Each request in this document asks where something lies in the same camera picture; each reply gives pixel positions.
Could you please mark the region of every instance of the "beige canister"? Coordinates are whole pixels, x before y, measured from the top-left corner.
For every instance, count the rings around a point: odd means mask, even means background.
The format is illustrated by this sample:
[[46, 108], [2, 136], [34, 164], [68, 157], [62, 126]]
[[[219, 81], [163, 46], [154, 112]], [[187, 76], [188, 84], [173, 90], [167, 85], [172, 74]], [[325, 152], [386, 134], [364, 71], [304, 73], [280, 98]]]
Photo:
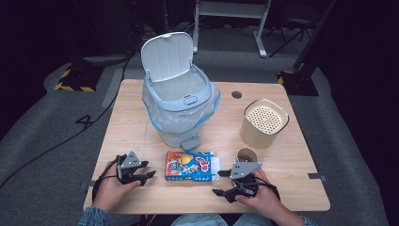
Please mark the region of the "beige canister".
[[256, 100], [244, 111], [241, 138], [251, 148], [268, 148], [288, 120], [280, 106], [267, 99]]

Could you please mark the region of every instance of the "dark background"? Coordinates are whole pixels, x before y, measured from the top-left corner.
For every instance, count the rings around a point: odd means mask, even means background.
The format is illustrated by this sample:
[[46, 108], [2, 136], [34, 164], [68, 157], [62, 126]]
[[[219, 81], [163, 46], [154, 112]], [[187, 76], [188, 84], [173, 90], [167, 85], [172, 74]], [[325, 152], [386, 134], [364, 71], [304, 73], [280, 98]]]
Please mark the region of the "dark background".
[[[81, 63], [82, 56], [109, 53], [93, 33], [101, 37], [110, 32], [140, 33], [144, 23], [162, 33], [167, 22], [171, 26], [191, 22], [195, 6], [194, 0], [119, 1], [119, 8], [111, 9], [123, 11], [126, 20], [114, 24], [120, 15], [109, 13], [109, 23], [102, 24], [102, 12], [110, 1], [99, 2], [104, 5], [97, 8], [90, 7], [88, 0], [1, 2], [0, 138], [45, 95], [43, 81], [49, 73], [67, 62]], [[379, 184], [391, 225], [397, 225], [394, 211], [399, 207], [396, 9], [394, 1], [338, 0], [304, 60], [326, 76], [331, 95]], [[106, 45], [124, 51], [131, 47], [131, 38], [123, 43], [110, 38]]]

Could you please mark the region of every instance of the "chair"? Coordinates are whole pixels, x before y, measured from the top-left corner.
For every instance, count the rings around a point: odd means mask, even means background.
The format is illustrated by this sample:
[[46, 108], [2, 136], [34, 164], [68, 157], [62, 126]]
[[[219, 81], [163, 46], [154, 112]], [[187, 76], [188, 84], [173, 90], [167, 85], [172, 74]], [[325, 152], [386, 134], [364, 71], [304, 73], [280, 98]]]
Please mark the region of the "chair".
[[[279, 5], [280, 18], [279, 21], [273, 26], [271, 31], [266, 35], [267, 37], [273, 33], [276, 29], [281, 29], [281, 34], [284, 39], [284, 43], [275, 50], [269, 57], [272, 57], [275, 53], [281, 50], [284, 46], [289, 44], [293, 39], [300, 35], [300, 40], [303, 39], [303, 35], [306, 33], [310, 38], [309, 31], [317, 26], [317, 23], [322, 18], [324, 12], [318, 13], [317, 9], [309, 4], [300, 3], [282, 3]], [[283, 33], [283, 27], [287, 29], [299, 29], [290, 39], [286, 40]]]

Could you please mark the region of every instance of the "black cable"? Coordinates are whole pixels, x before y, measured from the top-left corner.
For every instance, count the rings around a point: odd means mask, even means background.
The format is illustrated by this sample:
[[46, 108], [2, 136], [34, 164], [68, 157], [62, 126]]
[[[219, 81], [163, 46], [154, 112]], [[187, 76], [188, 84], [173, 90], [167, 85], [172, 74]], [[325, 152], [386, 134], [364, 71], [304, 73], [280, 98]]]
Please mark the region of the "black cable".
[[[129, 55], [129, 57], [127, 58], [125, 64], [123, 65], [122, 77], [121, 77], [121, 80], [120, 80], [120, 81], [123, 81], [123, 79], [124, 79], [124, 73], [125, 73], [127, 64], [129, 63], [129, 61], [130, 61], [130, 59], [132, 58], [132, 56], [133, 56], [133, 53], [131, 53], [131, 54]], [[52, 150], [54, 150], [54, 149], [56, 149], [56, 148], [58, 148], [58, 147], [64, 145], [65, 143], [67, 143], [67, 142], [73, 140], [75, 137], [78, 137], [78, 136], [81, 135], [83, 132], [85, 132], [89, 127], [91, 127], [94, 123], [96, 123], [96, 122], [105, 114], [105, 112], [111, 107], [111, 105], [115, 102], [115, 100], [117, 99], [117, 96], [118, 96], [118, 92], [119, 92], [119, 90], [118, 90], [117, 93], [115, 94], [115, 96], [114, 96], [114, 98], [112, 99], [111, 103], [109, 103], [109, 105], [106, 107], [106, 109], [105, 109], [105, 110], [100, 114], [100, 116], [98, 116], [92, 123], [90, 123], [87, 127], [85, 127], [83, 130], [79, 131], [79, 132], [76, 133], [75, 135], [73, 135], [73, 136], [67, 138], [66, 140], [60, 142], [60, 143], [57, 144], [56, 146], [54, 146], [54, 147], [52, 147], [52, 148], [46, 150], [45, 152], [39, 154], [38, 156], [32, 158], [31, 160], [27, 161], [27, 162], [24, 163], [22, 166], [20, 166], [19, 168], [17, 168], [15, 171], [13, 171], [13, 172], [2, 182], [2, 184], [0, 185], [0, 190], [1, 190], [1, 188], [3, 188], [3, 186], [4, 186], [15, 174], [17, 174], [20, 170], [22, 170], [23, 168], [27, 167], [27, 166], [30, 165], [31, 163], [35, 162], [36, 160], [38, 160], [39, 158], [41, 158], [41, 157], [44, 156], [45, 154], [49, 153], [50, 151], [52, 151]]]

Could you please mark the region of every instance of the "wooden table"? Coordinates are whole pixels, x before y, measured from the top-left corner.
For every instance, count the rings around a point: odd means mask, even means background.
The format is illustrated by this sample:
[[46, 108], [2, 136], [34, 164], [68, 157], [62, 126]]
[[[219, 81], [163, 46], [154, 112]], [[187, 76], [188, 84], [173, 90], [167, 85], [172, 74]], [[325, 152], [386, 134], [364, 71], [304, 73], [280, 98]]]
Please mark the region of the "wooden table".
[[[217, 112], [203, 127], [201, 144], [196, 150], [216, 152], [222, 169], [228, 170], [237, 152], [247, 147], [240, 137], [244, 109], [259, 98], [281, 106], [290, 115], [288, 125], [272, 145], [263, 150], [253, 149], [263, 163], [270, 182], [279, 189], [281, 201], [293, 211], [323, 211], [329, 200], [320, 179], [310, 179], [317, 173], [308, 146], [299, 128], [285, 89], [279, 84], [215, 82], [221, 91]], [[217, 197], [212, 189], [231, 189], [229, 178], [218, 182], [174, 182], [165, 180], [166, 153], [170, 148], [153, 128], [142, 97], [142, 80], [124, 80], [115, 102], [104, 137], [103, 147], [93, 173], [97, 180], [108, 161], [117, 154], [135, 151], [141, 161], [150, 161], [146, 171], [156, 170], [153, 178], [127, 195], [114, 209], [120, 214], [184, 214], [184, 213], [244, 213], [252, 211], [239, 202], [228, 203]], [[242, 98], [231, 96], [240, 91]], [[91, 188], [84, 208], [91, 206]]]

